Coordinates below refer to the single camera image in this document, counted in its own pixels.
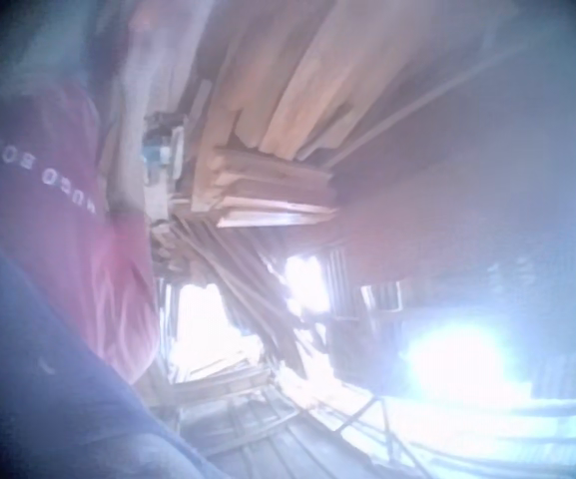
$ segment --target window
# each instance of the window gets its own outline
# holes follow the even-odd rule
[[[362,286],[360,294],[369,311],[399,311],[402,309],[398,281]]]
[[[314,313],[329,311],[329,298],[322,268],[315,256],[292,256],[286,264],[286,280],[292,293],[289,309],[300,315],[303,309]]]

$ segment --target wooden plank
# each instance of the wooden plank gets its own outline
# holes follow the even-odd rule
[[[331,179],[327,170],[298,165],[274,157],[217,148],[222,155],[215,184],[222,187],[238,180],[254,180],[306,190],[325,188]]]
[[[176,112],[186,91],[190,72],[195,61],[199,41],[204,33],[215,0],[193,2],[162,11],[167,15],[166,25],[171,35],[163,45],[164,61],[161,62],[150,90],[148,115],[156,112]]]
[[[450,80],[436,85],[434,88],[430,89],[426,93],[422,94],[418,98],[411,101],[406,106],[402,107],[401,109],[395,111],[390,116],[384,118],[372,128],[367,130],[358,138],[354,139],[351,143],[347,144],[342,150],[338,153],[335,153],[331,156],[325,163],[324,166],[326,168],[333,168],[336,164],[347,158],[349,155],[354,153],[360,147],[366,145],[367,143],[371,142],[374,138],[381,135],[382,133],[386,132],[398,122],[404,120],[408,116],[412,115],[413,113],[417,112],[418,110],[422,109],[426,105],[429,105],[431,102],[437,100],[438,98],[442,97],[446,93],[458,88],[460,85],[468,82],[469,80],[477,77],[482,72],[493,68],[505,60],[513,57],[514,55],[520,53],[521,51],[527,49],[528,47],[534,44],[534,40],[527,41],[522,43],[518,46],[513,48],[506,49],[496,55],[493,55],[473,67],[464,70],[463,72],[455,75]]]
[[[212,82],[210,80],[202,80],[199,84],[199,90],[195,96],[195,100],[192,103],[192,108],[190,109],[190,114],[188,114],[188,123],[186,124],[186,135],[191,135],[192,131],[199,124],[199,118],[204,112],[206,105],[208,104],[208,97],[212,91]]]
[[[287,227],[315,225],[333,218],[333,214],[277,212],[271,210],[229,210],[217,223],[219,228]]]
[[[289,81],[260,145],[293,159],[363,57],[389,32],[389,0],[339,0]]]
[[[248,148],[261,143],[281,94],[331,5],[331,0],[286,2],[282,14],[275,17],[262,51],[269,68],[260,72],[257,91],[247,98],[235,127],[237,137]]]
[[[268,2],[246,28],[222,85],[224,104],[230,110],[241,110],[259,93],[264,77],[272,72],[278,49],[292,26],[288,12],[293,5],[293,1]]]
[[[312,191],[250,180],[234,183],[223,194],[219,208],[274,209],[303,213],[333,213],[331,189]]]
[[[396,0],[390,6],[392,8],[384,10],[382,14],[389,18],[391,33],[384,35],[377,46],[364,56],[364,61],[354,71],[355,78],[348,80],[346,91],[342,92],[339,100],[351,105],[351,111],[330,126],[319,141],[320,148],[340,147],[426,39],[433,1]]]
[[[214,163],[219,160],[215,147],[225,146],[228,143],[237,118],[237,113],[230,111],[226,107],[221,87],[229,75],[229,70],[242,41],[245,28],[252,19],[252,15],[242,15],[238,19],[240,24],[237,26],[234,38],[228,48],[228,53],[219,72],[215,91],[208,107],[206,124],[203,128],[195,167],[191,205],[193,212],[207,212],[219,199],[220,192],[212,188],[215,177]]]

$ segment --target wooden beam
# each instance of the wooden beam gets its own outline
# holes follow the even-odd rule
[[[532,38],[526,42],[523,42],[517,46],[503,50],[502,52],[499,52],[496,55],[493,55],[477,63],[473,67],[464,70],[463,72],[459,73],[450,80],[441,83],[439,85],[436,85],[434,88],[424,93],[420,97],[416,98],[405,107],[397,110],[392,115],[378,122],[372,128],[363,133],[360,137],[349,141],[344,147],[342,147],[342,149],[339,152],[337,152],[326,162],[324,162],[323,166],[328,169],[333,168],[338,163],[346,159],[349,155],[357,151],[359,148],[367,145],[373,139],[375,139],[382,133],[392,128],[398,122],[416,113],[418,110],[426,107],[431,102],[437,100],[446,93],[472,80],[473,78],[477,77],[484,71],[501,64],[502,62],[508,60],[514,55],[533,46],[538,40],[541,40],[543,36],[544,35],[540,35],[536,38]]]
[[[324,121],[339,92],[349,93],[358,81],[365,55],[390,36],[395,2],[338,1],[300,60],[272,117],[259,149],[291,160],[310,133]]]

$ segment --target red wall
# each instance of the red wall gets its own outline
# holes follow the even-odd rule
[[[576,235],[576,43],[546,43],[435,101],[345,160],[336,183],[354,285]]]

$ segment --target blue jeans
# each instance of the blue jeans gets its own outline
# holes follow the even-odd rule
[[[128,477],[120,473],[121,457],[117,473],[105,469],[99,474],[87,454],[96,449],[91,445],[115,447],[122,437],[143,436],[173,446],[180,461],[167,462],[188,464],[194,470],[189,477],[224,477],[151,415],[0,251],[1,472],[33,478]],[[174,477],[175,471],[169,472]],[[177,470],[176,476],[184,472]]]

